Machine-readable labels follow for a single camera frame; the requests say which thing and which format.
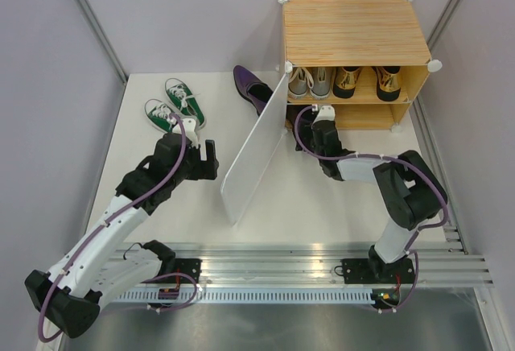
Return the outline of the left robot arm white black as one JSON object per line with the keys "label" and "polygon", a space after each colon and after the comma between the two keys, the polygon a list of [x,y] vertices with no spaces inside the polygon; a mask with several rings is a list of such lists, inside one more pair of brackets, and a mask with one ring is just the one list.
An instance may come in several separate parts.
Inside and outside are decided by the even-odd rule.
{"label": "left robot arm white black", "polygon": [[48,343],[43,326],[54,324],[70,338],[84,334],[104,308],[140,283],[190,283],[199,286],[199,269],[180,268],[176,254],[153,240],[131,257],[107,266],[113,252],[185,180],[215,180],[219,162],[216,144],[205,142],[206,154],[192,138],[167,133],[154,152],[127,173],[108,207],[76,245],[47,271],[33,270],[24,285],[39,313],[38,336]]}

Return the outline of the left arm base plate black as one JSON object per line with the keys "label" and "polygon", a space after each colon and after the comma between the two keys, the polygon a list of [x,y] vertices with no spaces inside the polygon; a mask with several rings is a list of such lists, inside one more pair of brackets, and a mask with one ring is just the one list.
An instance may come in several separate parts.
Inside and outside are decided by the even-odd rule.
{"label": "left arm base plate black", "polygon": [[202,260],[200,258],[177,258],[173,266],[163,268],[154,278],[145,279],[142,283],[198,283],[201,266]]}

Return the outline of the purple loafer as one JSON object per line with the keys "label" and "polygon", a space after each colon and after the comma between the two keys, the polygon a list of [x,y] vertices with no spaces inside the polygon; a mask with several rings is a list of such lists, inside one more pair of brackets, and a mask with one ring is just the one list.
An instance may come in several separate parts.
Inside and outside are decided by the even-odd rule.
{"label": "purple loafer", "polygon": [[237,65],[233,68],[236,89],[245,101],[249,102],[260,116],[274,91],[247,68]]}
{"label": "purple loafer", "polygon": [[[305,109],[308,108],[308,111],[302,114],[300,120],[299,120],[299,132],[297,133],[295,131],[295,121],[299,115],[299,113]],[[313,139],[313,133],[311,129],[311,124],[316,118],[316,113],[312,111],[310,105],[292,105],[289,104],[286,107],[286,120],[291,125],[292,133],[294,135],[294,138],[299,137],[304,146],[311,149],[312,139]]]}

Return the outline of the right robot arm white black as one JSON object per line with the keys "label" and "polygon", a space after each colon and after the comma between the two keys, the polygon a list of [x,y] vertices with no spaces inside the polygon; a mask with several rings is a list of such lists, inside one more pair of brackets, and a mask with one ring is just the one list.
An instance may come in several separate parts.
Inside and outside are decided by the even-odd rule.
{"label": "right robot arm white black", "polygon": [[411,283],[418,278],[410,248],[419,233],[434,228],[430,220],[448,214],[447,194],[417,151],[399,156],[360,154],[344,149],[335,123],[318,120],[310,125],[295,121],[300,148],[316,157],[323,173],[337,181],[377,186],[388,221],[366,258],[344,258],[340,276],[348,285]]}

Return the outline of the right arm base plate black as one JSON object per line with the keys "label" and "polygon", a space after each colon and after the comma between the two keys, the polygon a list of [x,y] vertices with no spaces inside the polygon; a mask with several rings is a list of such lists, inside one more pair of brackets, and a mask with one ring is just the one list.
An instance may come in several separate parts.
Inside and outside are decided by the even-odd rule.
{"label": "right arm base plate black", "polygon": [[368,258],[345,258],[341,260],[344,282],[348,285],[364,284],[409,284],[415,280],[415,269],[409,258],[384,264]]}

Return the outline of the grey sneaker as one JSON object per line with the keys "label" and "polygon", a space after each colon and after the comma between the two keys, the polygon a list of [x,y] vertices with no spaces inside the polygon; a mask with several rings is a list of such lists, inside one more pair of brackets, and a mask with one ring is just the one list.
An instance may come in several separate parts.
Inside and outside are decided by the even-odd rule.
{"label": "grey sneaker", "polygon": [[293,99],[305,97],[311,90],[313,78],[311,72],[304,67],[295,67],[288,81],[288,95]]}
{"label": "grey sneaker", "polygon": [[331,81],[332,81],[332,68],[317,67],[311,70],[312,84],[310,87],[311,95],[316,100],[323,100],[329,97]]}

